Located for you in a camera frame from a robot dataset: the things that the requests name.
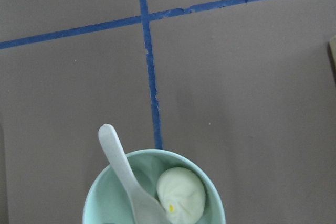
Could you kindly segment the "white ceramic spoon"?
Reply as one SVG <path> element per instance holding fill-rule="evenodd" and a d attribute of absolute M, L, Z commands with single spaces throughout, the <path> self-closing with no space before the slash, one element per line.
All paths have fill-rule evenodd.
<path fill-rule="evenodd" d="M 110 124 L 101 126 L 98 130 L 98 139 L 110 166 L 129 198 L 134 222 L 169 223 L 162 206 L 142 188 L 136 179 L 114 127 Z"/>

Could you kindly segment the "light green bowl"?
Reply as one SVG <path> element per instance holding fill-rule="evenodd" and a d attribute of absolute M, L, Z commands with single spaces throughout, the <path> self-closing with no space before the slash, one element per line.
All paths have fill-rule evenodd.
<path fill-rule="evenodd" d="M 193 171 L 203 182 L 206 204 L 199 223 L 225 224 L 225 211 L 221 198 L 209 177 L 191 160 L 166 150 L 147 149 L 128 153 L 127 159 L 139 184 L 153 197 L 157 197 L 159 176 L 173 167 Z M 111 166 L 107 166 L 95 179 L 83 208 L 82 223 L 133 223 L 129 198 Z"/>

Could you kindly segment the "bamboo cutting board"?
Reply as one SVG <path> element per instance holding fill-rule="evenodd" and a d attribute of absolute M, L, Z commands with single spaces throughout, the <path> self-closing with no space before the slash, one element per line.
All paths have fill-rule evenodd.
<path fill-rule="evenodd" d="M 334 35 L 330 40 L 329 40 L 329 50 L 330 50 L 330 61 L 331 61 L 331 68 L 333 72 L 333 76 L 335 79 L 335 64 L 336 64 L 336 35 Z"/>

